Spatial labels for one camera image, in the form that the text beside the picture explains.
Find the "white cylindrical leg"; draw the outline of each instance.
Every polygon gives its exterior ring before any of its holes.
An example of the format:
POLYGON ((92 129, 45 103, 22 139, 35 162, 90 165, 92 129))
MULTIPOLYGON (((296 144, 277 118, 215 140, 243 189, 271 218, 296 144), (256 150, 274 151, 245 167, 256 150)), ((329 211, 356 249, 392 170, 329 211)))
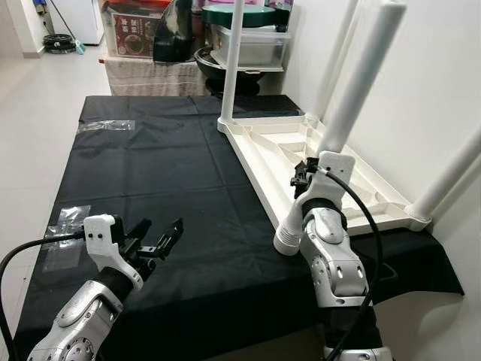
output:
POLYGON ((352 37, 355 32, 358 19, 358 16, 355 13, 358 8, 358 3, 359 0, 349 1, 343 22, 337 33, 331 57, 329 58, 324 75, 321 79, 321 84, 317 90, 316 103, 313 106, 313 110, 307 112, 308 117, 318 120, 324 117, 325 109, 331 100, 332 93, 334 92, 337 79, 339 78, 340 71, 343 67, 347 51, 351 45, 352 37))
POLYGON ((384 0, 380 6, 346 92, 330 119, 325 118, 328 126, 317 150, 318 154, 324 150, 335 153, 342 151, 406 10, 406 5, 397 0, 384 0))
POLYGON ((414 219, 423 222, 429 221, 434 209, 455 186, 459 178, 473 164, 480 153, 481 126, 473 133, 448 166, 445 167, 439 178, 413 204, 406 207, 407 213, 414 219))
POLYGON ((287 217, 279 224, 274 236, 274 247, 284 256, 294 256, 299 251, 302 236, 302 208, 292 203, 287 217))
POLYGON ((241 51, 242 19, 244 18, 244 0, 235 0, 232 14, 231 42, 228 45, 227 72, 225 74, 222 112, 219 122, 232 123, 234 111, 235 84, 237 81, 237 66, 241 51))

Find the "table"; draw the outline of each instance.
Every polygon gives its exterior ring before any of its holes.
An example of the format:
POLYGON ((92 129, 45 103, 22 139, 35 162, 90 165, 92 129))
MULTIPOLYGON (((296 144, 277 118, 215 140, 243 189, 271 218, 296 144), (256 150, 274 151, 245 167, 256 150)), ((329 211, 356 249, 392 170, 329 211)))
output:
MULTIPOLYGON (((90 214, 120 215, 126 229, 150 218, 147 244, 177 217, 185 226, 172 254, 126 301, 102 348, 106 360, 204 359, 319 322, 309 267, 299 255, 275 251, 267 214, 216 130, 221 104, 215 97, 86 99, 81 125, 131 120, 135 129, 77 135, 50 224, 62 208, 91 205, 90 214)), ((285 96, 238 97, 234 107, 236 117, 298 113, 285 96)), ((375 254, 372 235, 352 242, 375 254)), ((386 231, 383 244, 398 280, 379 287, 375 302, 413 290, 462 294, 443 248, 427 232, 386 231)), ((39 254, 15 337, 23 359, 96 274, 85 247, 77 250, 77 258, 48 247, 39 254)), ((369 274, 372 262, 365 262, 369 274)))

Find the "white appliance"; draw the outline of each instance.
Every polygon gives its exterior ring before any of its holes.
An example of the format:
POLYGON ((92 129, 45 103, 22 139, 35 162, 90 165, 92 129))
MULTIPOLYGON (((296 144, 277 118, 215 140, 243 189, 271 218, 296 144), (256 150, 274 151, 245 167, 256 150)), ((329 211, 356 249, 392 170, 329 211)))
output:
MULTIPOLYGON (((88 45, 98 45, 104 35, 98 0, 53 0, 75 38, 88 45)), ((47 0, 56 34, 70 34, 62 19, 47 0)))

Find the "white baseboard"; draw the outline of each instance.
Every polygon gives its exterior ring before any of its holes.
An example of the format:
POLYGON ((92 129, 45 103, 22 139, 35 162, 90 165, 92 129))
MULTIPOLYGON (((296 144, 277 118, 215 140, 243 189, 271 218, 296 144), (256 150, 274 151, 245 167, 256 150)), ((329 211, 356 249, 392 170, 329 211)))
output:
POLYGON ((42 47, 39 51, 23 52, 25 59, 40 59, 45 54, 45 47, 42 47))

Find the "white container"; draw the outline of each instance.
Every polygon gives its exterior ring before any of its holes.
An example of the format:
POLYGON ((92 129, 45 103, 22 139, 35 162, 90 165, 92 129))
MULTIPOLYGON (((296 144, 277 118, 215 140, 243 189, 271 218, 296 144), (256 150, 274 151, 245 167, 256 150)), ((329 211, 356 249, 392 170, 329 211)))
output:
MULTIPOLYGON (((213 26, 213 32, 216 44, 211 55, 225 67, 231 30, 213 26)), ((290 38, 288 32, 275 32, 269 28, 242 29, 238 70, 283 71, 282 62, 290 38)))

